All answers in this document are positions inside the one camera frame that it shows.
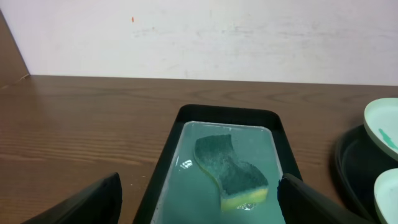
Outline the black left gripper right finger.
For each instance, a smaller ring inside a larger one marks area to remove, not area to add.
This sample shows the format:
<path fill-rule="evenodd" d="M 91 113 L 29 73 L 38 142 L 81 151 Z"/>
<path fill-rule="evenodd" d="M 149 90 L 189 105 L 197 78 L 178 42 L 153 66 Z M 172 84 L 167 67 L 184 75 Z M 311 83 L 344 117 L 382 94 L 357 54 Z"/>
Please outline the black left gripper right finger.
<path fill-rule="evenodd" d="M 286 224 L 371 224 L 340 207 L 292 174 L 284 174 L 277 199 Z"/>

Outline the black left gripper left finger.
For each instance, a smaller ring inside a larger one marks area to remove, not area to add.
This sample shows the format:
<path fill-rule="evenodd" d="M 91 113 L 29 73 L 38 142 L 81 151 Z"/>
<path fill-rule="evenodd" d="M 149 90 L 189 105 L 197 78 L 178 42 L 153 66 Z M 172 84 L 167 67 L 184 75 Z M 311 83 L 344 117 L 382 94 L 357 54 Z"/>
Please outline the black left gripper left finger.
<path fill-rule="evenodd" d="M 122 195 L 114 172 L 23 224 L 118 224 Z"/>

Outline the green yellow sponge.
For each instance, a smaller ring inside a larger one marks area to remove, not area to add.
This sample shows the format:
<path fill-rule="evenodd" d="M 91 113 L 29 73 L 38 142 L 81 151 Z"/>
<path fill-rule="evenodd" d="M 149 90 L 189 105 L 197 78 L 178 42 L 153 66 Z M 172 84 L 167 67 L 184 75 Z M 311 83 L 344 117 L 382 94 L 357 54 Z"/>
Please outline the green yellow sponge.
<path fill-rule="evenodd" d="M 266 200 L 268 180 L 256 166 L 238 157 L 230 134 L 197 139 L 193 155 L 218 186 L 222 211 Z"/>

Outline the mint green plate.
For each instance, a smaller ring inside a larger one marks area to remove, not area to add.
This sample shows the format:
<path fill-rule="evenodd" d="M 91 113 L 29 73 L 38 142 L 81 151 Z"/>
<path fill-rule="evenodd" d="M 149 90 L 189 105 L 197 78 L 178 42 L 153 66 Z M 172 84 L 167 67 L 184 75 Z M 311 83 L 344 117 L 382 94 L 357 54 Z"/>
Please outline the mint green plate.
<path fill-rule="evenodd" d="M 364 127 L 368 136 L 394 160 L 397 160 L 397 116 L 397 98 L 374 100 L 364 110 Z"/>
<path fill-rule="evenodd" d="M 398 224 L 397 168 L 381 173 L 374 183 L 374 204 L 382 224 Z"/>

